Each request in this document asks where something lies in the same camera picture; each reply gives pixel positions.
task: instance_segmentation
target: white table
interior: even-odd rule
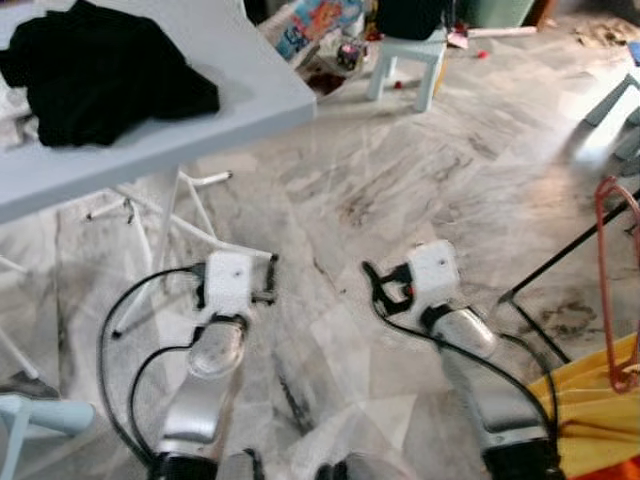
[[[97,0],[155,20],[191,65],[218,85],[221,110],[180,122],[147,121],[109,148],[50,149],[37,143],[0,151],[0,223],[104,188],[114,188],[134,201],[135,192],[117,187],[152,173],[165,172],[162,232],[170,222],[220,242],[172,215],[180,164],[283,132],[315,116],[316,98],[262,35],[228,0]],[[0,48],[15,27],[42,11],[32,4],[0,8]],[[154,255],[161,266],[166,235]]]

